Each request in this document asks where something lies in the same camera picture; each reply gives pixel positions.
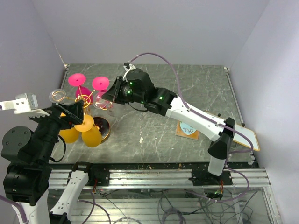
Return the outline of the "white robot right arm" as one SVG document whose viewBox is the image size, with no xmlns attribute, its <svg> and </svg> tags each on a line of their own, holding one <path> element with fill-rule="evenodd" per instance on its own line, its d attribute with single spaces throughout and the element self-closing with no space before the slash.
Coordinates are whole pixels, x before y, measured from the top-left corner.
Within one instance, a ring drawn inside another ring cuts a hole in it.
<svg viewBox="0 0 299 224">
<path fill-rule="evenodd" d="M 234 138 L 234 119 L 224 120 L 192 107 L 183 102 L 178 94 L 166 88 L 155 87 L 148 73 L 141 69 L 132 69 L 124 76 L 118 76 L 102 98 L 120 105 L 140 103 L 148 112 L 176 119 L 204 134 L 212 142 L 208 149 L 210 162 L 206 179 L 212 185 L 222 180 L 222 172 Z"/>
</svg>

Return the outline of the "pink wine glass front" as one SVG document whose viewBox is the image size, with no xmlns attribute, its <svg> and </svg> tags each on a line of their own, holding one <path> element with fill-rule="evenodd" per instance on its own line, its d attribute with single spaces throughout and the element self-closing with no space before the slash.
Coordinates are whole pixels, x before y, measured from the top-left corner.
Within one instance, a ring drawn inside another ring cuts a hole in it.
<svg viewBox="0 0 299 224">
<path fill-rule="evenodd" d="M 93 106 L 97 109 L 107 111 L 111 108 L 112 103 L 108 100 L 103 99 L 103 95 L 107 92 L 110 81 L 107 77 L 100 76 L 96 77 L 92 81 L 92 87 L 98 93 L 93 97 Z"/>
</svg>

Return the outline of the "yellow wine glass front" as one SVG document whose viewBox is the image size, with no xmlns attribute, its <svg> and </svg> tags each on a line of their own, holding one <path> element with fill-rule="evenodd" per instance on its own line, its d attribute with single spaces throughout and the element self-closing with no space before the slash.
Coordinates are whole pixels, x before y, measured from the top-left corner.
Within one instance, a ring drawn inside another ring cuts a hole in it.
<svg viewBox="0 0 299 224">
<path fill-rule="evenodd" d="M 97 147 L 102 142 L 102 135 L 95 126 L 92 116 L 85 114 L 83 123 L 74 127 L 82 134 L 82 140 L 87 147 Z"/>
</svg>

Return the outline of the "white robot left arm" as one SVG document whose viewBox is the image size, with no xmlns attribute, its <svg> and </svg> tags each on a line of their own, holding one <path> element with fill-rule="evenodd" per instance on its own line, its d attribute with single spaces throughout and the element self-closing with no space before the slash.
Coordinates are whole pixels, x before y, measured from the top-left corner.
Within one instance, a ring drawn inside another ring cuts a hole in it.
<svg viewBox="0 0 299 224">
<path fill-rule="evenodd" d="M 85 185 L 95 181 L 92 164 L 74 164 L 59 201 L 48 208 L 50 163 L 53 148 L 62 137 L 61 130 L 81 125 L 84 119 L 84 102 L 70 105 L 53 103 L 38 109 L 35 103 L 20 98 L 3 101 L 1 110 L 27 114 L 38 126 L 32 131 L 25 126 L 10 129 L 2 139 L 1 156 L 10 162 L 3 185 L 5 195 L 1 200 L 12 205 L 22 224 L 68 224 L 71 211 Z"/>
</svg>

